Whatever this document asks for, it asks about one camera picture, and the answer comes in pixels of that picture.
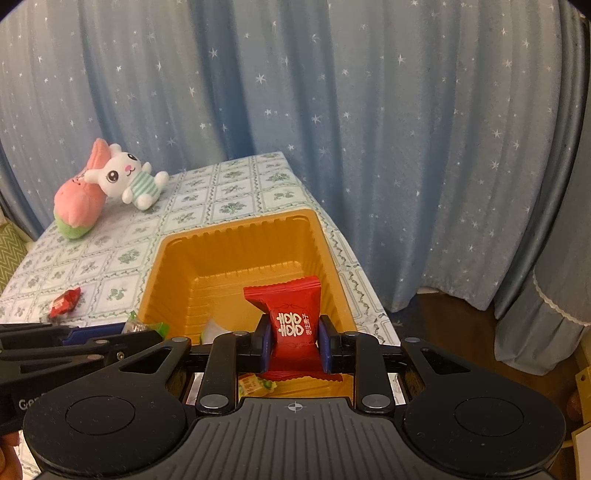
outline metal bolt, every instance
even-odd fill
[[[371,394],[364,396],[361,403],[367,408],[374,408],[377,410],[379,408],[386,408],[390,405],[390,399],[386,395]]]
[[[215,410],[217,408],[225,407],[228,404],[229,400],[226,396],[220,395],[218,393],[212,393],[210,395],[205,395],[199,400],[199,403],[205,408],[211,408]]]

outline plush toy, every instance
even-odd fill
[[[111,159],[104,167],[86,170],[84,179],[97,183],[108,197],[121,197],[124,203],[133,203],[140,210],[150,208],[168,182],[168,173],[159,171],[150,175],[152,166],[143,165],[131,153],[121,151],[118,144],[111,145]]]
[[[103,168],[110,158],[109,145],[102,138],[97,138],[85,169],[57,191],[53,199],[53,216],[57,229],[64,237],[80,238],[98,220],[105,204],[105,194],[98,185],[85,182],[84,174],[90,168]]]

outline table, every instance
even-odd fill
[[[398,336],[349,244],[281,152],[173,175],[158,202],[146,212],[109,199],[96,226],[79,240],[63,238],[53,223],[0,296],[0,322],[39,322],[57,296],[77,286],[82,295],[66,324],[124,321],[139,309],[166,236],[301,208],[318,214],[358,330],[381,343],[398,345]],[[399,391],[396,396],[401,400]],[[25,478],[37,475],[24,442],[19,455]]]

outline circular pad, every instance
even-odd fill
[[[456,407],[456,421],[467,431],[483,437],[501,437],[523,424],[521,410],[500,398],[471,398]]]
[[[89,397],[74,403],[66,421],[75,431],[86,435],[106,435],[124,429],[135,417],[134,406],[117,397]]]

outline peach plush toy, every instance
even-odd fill
[[[98,220],[106,196],[98,185],[86,182],[84,174],[90,169],[103,168],[110,159],[109,145],[102,138],[97,138],[84,170],[57,191],[53,199],[53,216],[57,229],[64,237],[80,238]]]

